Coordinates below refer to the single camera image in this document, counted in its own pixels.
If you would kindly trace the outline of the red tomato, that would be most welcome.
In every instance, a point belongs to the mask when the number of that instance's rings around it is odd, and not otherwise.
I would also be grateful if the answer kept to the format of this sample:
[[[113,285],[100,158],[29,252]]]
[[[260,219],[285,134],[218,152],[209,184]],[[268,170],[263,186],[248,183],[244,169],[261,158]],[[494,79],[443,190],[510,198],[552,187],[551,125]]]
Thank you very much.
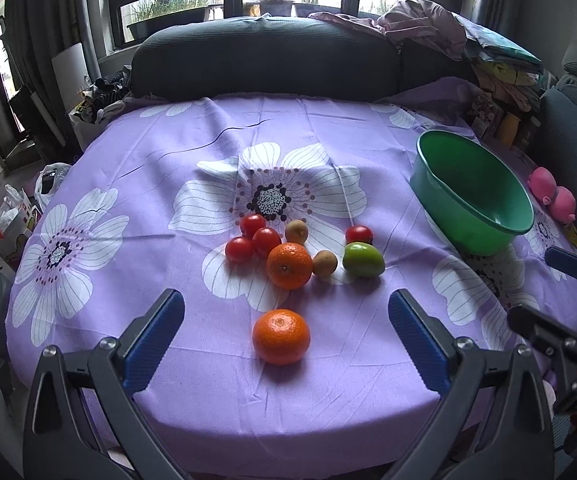
[[[255,233],[267,226],[267,220],[261,214],[248,214],[240,220],[240,229],[242,235],[252,238]]]
[[[345,240],[347,244],[365,243],[372,245],[374,235],[367,226],[351,226],[345,232]]]
[[[282,244],[282,238],[272,228],[261,228],[253,235],[252,242],[256,254],[260,258],[266,259],[275,247]]]
[[[224,248],[226,260],[233,264],[248,263],[255,255],[253,240],[244,236],[233,237]]]

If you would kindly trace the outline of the white plastic bag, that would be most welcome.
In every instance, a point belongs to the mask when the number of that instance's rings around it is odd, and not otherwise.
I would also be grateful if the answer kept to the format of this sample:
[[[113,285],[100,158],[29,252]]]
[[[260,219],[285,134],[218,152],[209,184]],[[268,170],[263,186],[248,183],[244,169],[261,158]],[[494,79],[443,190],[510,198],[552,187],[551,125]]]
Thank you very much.
[[[46,165],[38,174],[34,184],[34,201],[41,211],[45,211],[50,200],[60,188],[68,172],[72,168],[64,162],[54,162]]]

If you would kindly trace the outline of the yellow bottle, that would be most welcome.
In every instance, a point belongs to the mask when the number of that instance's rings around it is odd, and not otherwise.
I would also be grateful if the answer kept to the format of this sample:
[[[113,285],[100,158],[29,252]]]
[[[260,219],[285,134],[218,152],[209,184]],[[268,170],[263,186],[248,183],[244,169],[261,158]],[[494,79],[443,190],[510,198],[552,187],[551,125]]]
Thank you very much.
[[[508,148],[511,148],[513,145],[517,132],[519,131],[520,121],[520,118],[512,113],[507,113],[502,118],[497,131],[497,139]]]

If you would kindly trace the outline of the green plastic bowl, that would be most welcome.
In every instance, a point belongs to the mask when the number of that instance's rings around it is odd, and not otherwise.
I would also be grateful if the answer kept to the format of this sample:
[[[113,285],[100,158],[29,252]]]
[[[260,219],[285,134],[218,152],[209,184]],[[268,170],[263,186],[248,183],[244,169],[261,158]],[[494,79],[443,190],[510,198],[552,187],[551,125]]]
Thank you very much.
[[[519,178],[487,148],[459,134],[422,133],[409,183],[462,252],[492,256],[534,225],[534,206]]]

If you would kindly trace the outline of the orange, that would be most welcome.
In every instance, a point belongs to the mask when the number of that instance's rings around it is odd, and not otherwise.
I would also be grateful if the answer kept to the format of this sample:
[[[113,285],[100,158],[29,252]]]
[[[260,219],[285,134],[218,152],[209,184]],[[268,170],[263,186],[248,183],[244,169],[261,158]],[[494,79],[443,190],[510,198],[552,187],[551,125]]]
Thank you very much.
[[[310,280],[313,274],[313,259],[302,245],[280,244],[269,252],[266,272],[273,285],[285,290],[298,289]]]
[[[275,365],[300,361],[310,346],[310,329],[302,315],[276,309],[261,315],[253,327],[252,342],[259,359]]]

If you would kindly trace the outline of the purple floral tablecloth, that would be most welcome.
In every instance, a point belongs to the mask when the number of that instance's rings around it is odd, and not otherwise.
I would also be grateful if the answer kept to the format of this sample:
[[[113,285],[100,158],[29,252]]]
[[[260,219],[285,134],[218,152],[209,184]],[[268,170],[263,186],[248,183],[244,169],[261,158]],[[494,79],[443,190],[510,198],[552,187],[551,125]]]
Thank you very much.
[[[182,468],[327,478],[397,460],[437,396],[389,323],[395,289],[483,348],[515,346],[505,312],[520,303],[577,331],[577,280],[543,261],[567,244],[549,214],[497,255],[460,256],[410,188],[421,133],[471,138],[461,112],[472,91],[445,77],[384,104],[223,96],[115,119],[25,248],[6,320],[17,377],[30,385],[50,344],[88,350],[121,334],[174,288],[184,322],[136,400]],[[367,226],[385,271],[276,288],[264,261],[224,255],[252,212],[277,231],[305,221],[310,254],[340,255],[346,230]],[[310,329],[292,365],[253,347],[258,318],[276,309]]]

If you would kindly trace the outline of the dark green sofa back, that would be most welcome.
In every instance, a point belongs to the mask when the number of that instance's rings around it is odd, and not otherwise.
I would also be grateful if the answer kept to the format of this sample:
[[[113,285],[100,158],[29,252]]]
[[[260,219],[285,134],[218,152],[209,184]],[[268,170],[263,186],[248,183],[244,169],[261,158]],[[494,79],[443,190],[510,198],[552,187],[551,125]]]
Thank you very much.
[[[131,63],[132,93],[169,102],[264,93],[375,102],[456,77],[469,63],[412,40],[311,18],[227,18],[171,26],[143,41]]]

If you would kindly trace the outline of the pink pig toy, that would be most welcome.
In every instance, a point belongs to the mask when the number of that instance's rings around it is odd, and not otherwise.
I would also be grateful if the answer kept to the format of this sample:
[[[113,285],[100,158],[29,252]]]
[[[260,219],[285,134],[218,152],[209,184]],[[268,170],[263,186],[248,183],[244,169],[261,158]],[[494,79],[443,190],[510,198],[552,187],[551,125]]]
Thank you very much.
[[[557,185],[551,172],[537,167],[528,177],[528,188],[539,204],[545,206],[554,220],[570,224],[576,220],[577,201],[573,193]]]

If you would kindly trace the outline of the black planter box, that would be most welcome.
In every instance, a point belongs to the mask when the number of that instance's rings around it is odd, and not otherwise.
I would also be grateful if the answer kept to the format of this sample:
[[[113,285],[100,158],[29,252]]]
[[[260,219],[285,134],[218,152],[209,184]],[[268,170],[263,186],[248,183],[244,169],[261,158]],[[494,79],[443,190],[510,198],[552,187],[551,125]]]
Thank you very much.
[[[208,12],[208,6],[201,6],[200,8],[162,14],[155,16],[155,18],[144,18],[144,20],[129,24],[128,29],[134,40],[141,41],[152,36],[155,32],[160,32],[171,26],[203,23]]]

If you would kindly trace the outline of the brown kiwi lower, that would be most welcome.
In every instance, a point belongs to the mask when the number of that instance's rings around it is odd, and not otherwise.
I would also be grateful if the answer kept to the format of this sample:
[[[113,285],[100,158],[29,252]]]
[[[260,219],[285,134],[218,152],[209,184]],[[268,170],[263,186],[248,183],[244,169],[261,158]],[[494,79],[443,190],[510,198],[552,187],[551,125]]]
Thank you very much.
[[[337,269],[337,257],[329,250],[320,250],[313,257],[313,274],[317,278],[331,278]]]

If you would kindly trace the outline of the pile of clothes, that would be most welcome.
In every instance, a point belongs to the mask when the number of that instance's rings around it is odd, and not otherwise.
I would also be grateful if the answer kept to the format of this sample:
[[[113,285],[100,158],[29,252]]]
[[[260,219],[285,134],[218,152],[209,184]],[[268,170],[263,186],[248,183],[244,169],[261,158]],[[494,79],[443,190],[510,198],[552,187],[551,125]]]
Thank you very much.
[[[467,61],[484,89],[523,113],[538,112],[543,62],[512,40],[431,0],[395,0],[378,18],[313,12],[310,18],[403,44],[411,40],[455,62]]]

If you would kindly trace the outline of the green mango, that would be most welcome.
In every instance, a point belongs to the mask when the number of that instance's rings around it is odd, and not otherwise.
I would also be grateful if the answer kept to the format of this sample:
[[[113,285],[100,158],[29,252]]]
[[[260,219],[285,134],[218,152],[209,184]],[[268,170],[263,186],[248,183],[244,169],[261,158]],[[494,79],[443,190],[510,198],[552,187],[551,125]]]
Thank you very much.
[[[374,246],[352,242],[345,247],[343,267],[357,278],[376,278],[385,271],[385,260]]]

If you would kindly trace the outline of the brown kiwi upper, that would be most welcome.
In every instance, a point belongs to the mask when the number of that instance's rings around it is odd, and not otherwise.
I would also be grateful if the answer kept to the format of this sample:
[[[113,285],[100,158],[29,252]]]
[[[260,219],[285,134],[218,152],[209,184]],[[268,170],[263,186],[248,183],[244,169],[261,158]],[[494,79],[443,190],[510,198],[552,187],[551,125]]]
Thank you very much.
[[[308,226],[303,220],[293,220],[285,226],[285,239],[287,243],[304,245],[308,234]]]

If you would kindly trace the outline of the red tomato top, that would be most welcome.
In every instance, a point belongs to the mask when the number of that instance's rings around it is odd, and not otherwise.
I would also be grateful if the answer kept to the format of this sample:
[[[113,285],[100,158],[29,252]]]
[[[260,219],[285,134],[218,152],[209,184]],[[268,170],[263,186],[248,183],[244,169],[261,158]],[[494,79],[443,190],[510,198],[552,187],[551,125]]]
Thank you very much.
[[[240,229],[242,235],[252,238],[255,233],[267,226],[267,220],[261,214],[248,214],[240,220]]]

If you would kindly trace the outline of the brown kiwi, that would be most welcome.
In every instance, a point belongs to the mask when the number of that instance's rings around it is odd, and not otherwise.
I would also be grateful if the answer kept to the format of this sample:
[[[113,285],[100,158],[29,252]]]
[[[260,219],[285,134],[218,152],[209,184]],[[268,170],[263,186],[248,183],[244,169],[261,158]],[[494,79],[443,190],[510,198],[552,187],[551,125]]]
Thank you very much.
[[[285,239],[287,243],[304,245],[308,234],[308,226],[303,220],[293,220],[285,226]]]
[[[313,257],[313,274],[317,278],[331,278],[337,269],[337,257],[329,250],[320,250]]]

